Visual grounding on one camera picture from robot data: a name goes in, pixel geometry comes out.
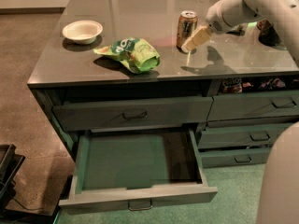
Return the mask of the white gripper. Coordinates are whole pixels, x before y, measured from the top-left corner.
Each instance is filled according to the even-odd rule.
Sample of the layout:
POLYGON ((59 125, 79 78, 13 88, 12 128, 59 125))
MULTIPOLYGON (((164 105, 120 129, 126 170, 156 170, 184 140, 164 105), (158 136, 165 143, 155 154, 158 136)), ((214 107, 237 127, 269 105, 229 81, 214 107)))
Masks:
POLYGON ((210 7, 206 14, 207 26, 199 26, 183 43, 183 52, 191 52, 206 43, 212 33, 224 34, 232 31, 237 25, 258 21, 261 15, 247 6, 244 0, 220 0, 210 7))

